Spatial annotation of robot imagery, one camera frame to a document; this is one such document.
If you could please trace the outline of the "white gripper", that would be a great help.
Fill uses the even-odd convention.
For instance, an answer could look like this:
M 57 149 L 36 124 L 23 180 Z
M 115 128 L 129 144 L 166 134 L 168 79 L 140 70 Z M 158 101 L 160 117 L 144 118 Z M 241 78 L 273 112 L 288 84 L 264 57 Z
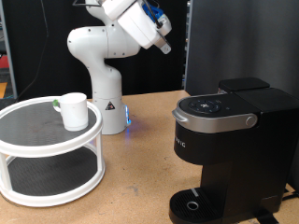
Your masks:
M 142 48 L 148 49 L 155 45 L 163 54 L 171 51 L 137 0 L 105 0 L 102 7 L 107 16 L 117 21 Z

